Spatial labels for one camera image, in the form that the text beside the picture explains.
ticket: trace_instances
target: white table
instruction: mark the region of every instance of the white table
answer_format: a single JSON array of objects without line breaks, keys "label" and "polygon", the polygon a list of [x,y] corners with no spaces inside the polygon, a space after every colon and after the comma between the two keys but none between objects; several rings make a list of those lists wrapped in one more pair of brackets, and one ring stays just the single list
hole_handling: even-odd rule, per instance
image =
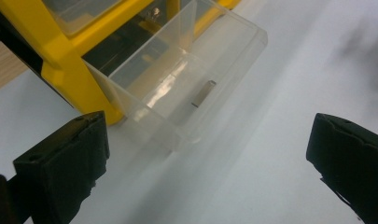
[{"label": "white table", "polygon": [[[72,223],[361,222],[305,151],[317,112],[378,133],[378,0],[243,0],[234,11],[269,36],[225,107],[239,108],[241,137],[218,130],[170,153],[130,140],[129,122],[109,128],[107,173]],[[14,176],[15,158],[76,116],[32,72],[10,82],[0,90],[0,174]]]}]

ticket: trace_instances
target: clear plastic container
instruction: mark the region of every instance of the clear plastic container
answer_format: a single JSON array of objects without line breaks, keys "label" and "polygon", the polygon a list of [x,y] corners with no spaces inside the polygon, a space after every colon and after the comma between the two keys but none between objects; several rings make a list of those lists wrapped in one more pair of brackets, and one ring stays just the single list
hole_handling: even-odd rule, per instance
[{"label": "clear plastic container", "polygon": [[110,8],[126,0],[42,0],[67,35],[90,24]]},{"label": "clear plastic container", "polygon": [[266,45],[258,26],[192,0],[109,77],[89,68],[128,119],[175,150],[215,128],[215,114]]}]

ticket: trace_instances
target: wooden floor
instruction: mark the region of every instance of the wooden floor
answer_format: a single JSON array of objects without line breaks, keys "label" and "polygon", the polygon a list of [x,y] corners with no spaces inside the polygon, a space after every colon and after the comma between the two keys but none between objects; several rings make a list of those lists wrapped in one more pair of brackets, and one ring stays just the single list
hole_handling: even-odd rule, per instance
[{"label": "wooden floor", "polygon": [[0,88],[26,69],[28,67],[0,42]]}]

